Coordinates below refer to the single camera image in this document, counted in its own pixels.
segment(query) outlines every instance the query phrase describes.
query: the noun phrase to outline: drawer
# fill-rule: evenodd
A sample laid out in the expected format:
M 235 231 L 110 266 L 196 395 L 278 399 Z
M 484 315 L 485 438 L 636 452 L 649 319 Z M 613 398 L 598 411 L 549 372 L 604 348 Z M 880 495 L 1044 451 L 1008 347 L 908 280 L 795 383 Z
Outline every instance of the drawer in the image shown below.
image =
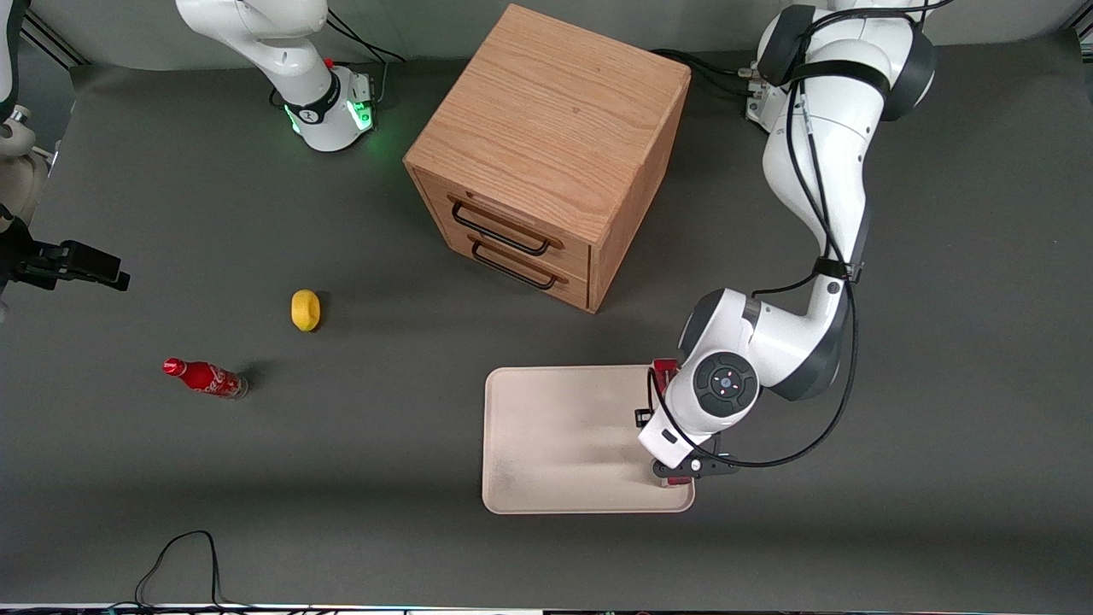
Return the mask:
M 588 306 L 588 280 L 561 271 L 552 271 L 527 256 L 508 249 L 504 245 L 479 236 L 462 233 L 449 237 L 451 249 L 468 258 L 537 287 L 546 294 L 561 298 L 586 310 Z
M 525 261 L 541 261 L 580 279 L 588 277 L 588 244 L 536 227 L 532 222 L 518 222 L 497 212 L 479 194 L 426 173 L 418 177 L 428 205 L 448 240 L 473 233 L 507 246 Z

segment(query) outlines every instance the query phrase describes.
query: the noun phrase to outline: wooden drawer cabinet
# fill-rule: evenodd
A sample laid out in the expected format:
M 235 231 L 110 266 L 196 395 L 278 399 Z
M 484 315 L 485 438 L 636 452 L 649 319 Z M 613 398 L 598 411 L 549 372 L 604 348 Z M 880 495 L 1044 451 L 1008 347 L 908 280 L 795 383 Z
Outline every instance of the wooden drawer cabinet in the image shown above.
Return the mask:
M 513 4 L 403 163 L 455 251 L 595 314 L 663 178 L 690 79 Z

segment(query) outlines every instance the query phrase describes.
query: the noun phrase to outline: white panel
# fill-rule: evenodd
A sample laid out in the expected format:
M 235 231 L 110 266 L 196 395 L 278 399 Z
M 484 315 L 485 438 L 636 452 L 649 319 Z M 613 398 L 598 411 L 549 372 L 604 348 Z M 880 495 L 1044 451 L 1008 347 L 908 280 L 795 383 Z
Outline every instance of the white panel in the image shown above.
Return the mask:
M 823 4 L 824 0 L 809 0 Z M 957 0 L 930 17 L 940 45 L 1029 38 L 1065 24 L 1084 0 Z M 638 47 L 751 49 L 787 0 L 522 0 L 521 4 Z M 471 56 L 508 0 L 330 0 L 357 33 L 408 57 Z M 34 11 L 91 60 L 153 70 L 233 68 L 247 61 L 191 32 L 172 0 L 35 0 Z M 326 56 L 363 60 L 329 28 Z

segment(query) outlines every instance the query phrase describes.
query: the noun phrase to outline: bottle cap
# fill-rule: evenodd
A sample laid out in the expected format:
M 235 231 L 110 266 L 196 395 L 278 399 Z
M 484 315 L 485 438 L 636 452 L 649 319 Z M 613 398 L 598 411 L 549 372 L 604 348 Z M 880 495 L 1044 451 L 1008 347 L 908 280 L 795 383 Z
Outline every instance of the bottle cap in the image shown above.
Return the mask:
M 174 357 L 163 363 L 163 374 L 168 376 L 183 376 L 186 372 L 186 362 Z

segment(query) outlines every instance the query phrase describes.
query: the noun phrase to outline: green light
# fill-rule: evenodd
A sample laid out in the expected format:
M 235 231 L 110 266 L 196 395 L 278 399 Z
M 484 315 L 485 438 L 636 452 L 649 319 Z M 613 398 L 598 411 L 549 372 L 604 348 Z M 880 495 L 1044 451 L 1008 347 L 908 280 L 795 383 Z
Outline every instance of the green light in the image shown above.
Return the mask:
M 296 126 L 296 118 L 292 116 L 292 111 L 289 110 L 289 105 L 284 106 L 284 113 L 289 116 L 289 121 L 292 122 L 292 131 L 299 134 L 299 126 Z
M 356 122 L 356 127 L 362 132 L 372 128 L 372 105 L 368 103 L 345 100 L 345 108 L 349 109 L 350 115 L 353 116 L 353 121 Z

